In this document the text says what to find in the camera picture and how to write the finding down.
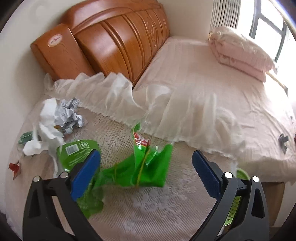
wooden bed frame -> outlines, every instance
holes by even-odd
[[[170,34],[156,0],[87,0],[60,22],[31,44],[54,81],[120,72],[135,86]]]

white ruffle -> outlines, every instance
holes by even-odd
[[[132,91],[122,74],[103,73],[75,80],[45,77],[46,94],[57,99],[76,97],[80,106],[110,116],[129,127],[141,122],[142,131],[168,141],[237,159],[245,149],[242,130],[229,110],[216,106],[216,95],[205,95],[198,85],[172,88],[151,84]]]

blue rubber pad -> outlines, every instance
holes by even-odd
[[[192,164],[195,168],[197,174],[202,180],[208,194],[216,199],[221,197],[221,181],[215,174],[217,170],[218,173],[223,173],[217,164],[209,162],[205,157],[199,152],[195,151],[192,155]]]
[[[93,175],[100,166],[100,162],[101,155],[97,150],[91,152],[85,159],[82,168],[71,183],[71,197],[74,201],[82,197]]]

headboard label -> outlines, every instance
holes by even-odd
[[[56,34],[55,36],[51,37],[48,41],[47,45],[49,47],[54,47],[58,45],[63,39],[63,36],[61,34]]]

pillow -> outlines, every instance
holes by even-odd
[[[209,41],[215,44],[215,48],[222,55],[246,63],[261,72],[271,69],[277,72],[271,57],[254,43],[252,38],[243,36],[233,28],[214,28],[209,34]]]
[[[220,54],[217,51],[216,45],[214,42],[210,43],[210,48],[212,49],[213,54],[215,55],[216,59],[219,63],[225,64],[227,66],[233,67],[235,69],[238,69],[262,82],[266,81],[266,76],[263,71],[257,70],[253,68],[252,66],[240,61],[236,60],[234,58],[230,58],[226,55]]]

